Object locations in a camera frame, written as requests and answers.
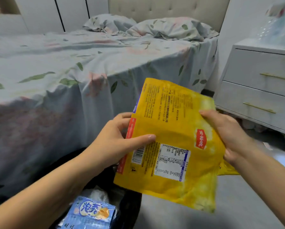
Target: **white nightstand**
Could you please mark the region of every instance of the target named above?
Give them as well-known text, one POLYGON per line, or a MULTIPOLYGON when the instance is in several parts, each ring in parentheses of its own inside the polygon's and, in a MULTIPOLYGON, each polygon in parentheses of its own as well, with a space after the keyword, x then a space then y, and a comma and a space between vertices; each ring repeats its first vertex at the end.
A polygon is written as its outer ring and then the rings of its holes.
POLYGON ((217 108, 285 133, 285 48, 233 45, 215 92, 217 108))

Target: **drawer handle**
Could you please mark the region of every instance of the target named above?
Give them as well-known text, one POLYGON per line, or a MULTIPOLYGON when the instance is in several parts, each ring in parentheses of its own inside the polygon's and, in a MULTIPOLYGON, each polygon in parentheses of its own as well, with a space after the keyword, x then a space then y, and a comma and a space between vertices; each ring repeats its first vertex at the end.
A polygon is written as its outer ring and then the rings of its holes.
POLYGON ((249 105, 249 106, 251 106, 251 107, 258 108, 258 109, 261 109, 261 110, 264 110, 264 111, 267 111, 267 112, 271 112, 271 113, 273 113, 273 114, 276 114, 276 112, 273 111, 272 109, 261 108, 261 107, 252 105, 252 104, 247 103, 247 102, 243 102, 243 103, 246 104, 246 105, 249 105))
POLYGON ((270 76, 270 77, 274 77, 274 78, 285 80, 285 77, 280 77, 280 76, 272 75, 272 74, 269 74, 269 73, 260 73, 260 74, 264 75, 264 76, 270 76))

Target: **forearm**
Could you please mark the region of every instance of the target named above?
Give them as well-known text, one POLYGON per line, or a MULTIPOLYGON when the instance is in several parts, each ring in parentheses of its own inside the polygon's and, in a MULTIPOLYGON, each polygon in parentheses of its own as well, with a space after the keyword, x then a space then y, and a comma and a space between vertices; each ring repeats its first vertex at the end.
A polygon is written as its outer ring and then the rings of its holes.
POLYGON ((285 226, 285 167, 258 149, 233 165, 285 226))
POLYGON ((103 168, 78 156, 0 205, 0 229, 48 228, 103 168))

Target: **white wardrobe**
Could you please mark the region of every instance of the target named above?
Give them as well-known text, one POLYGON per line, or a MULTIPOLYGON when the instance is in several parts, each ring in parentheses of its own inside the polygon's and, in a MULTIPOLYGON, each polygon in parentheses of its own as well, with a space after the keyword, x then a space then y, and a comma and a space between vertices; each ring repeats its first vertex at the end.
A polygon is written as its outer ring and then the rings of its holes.
POLYGON ((108 12, 108 0, 0 0, 0 35, 79 30, 108 12))

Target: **pillow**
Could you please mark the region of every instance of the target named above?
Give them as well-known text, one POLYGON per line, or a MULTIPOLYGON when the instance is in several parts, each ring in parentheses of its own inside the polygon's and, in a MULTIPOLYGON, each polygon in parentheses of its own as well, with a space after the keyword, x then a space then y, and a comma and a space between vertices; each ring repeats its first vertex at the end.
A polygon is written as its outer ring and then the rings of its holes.
POLYGON ((125 16, 114 14, 99 14, 90 18, 83 26, 84 29, 105 32, 111 35, 124 34, 136 21, 125 16))
POLYGON ((198 20, 189 17, 162 18, 142 21, 125 32, 128 36, 152 34, 167 40, 203 41, 214 37, 213 29, 198 20))

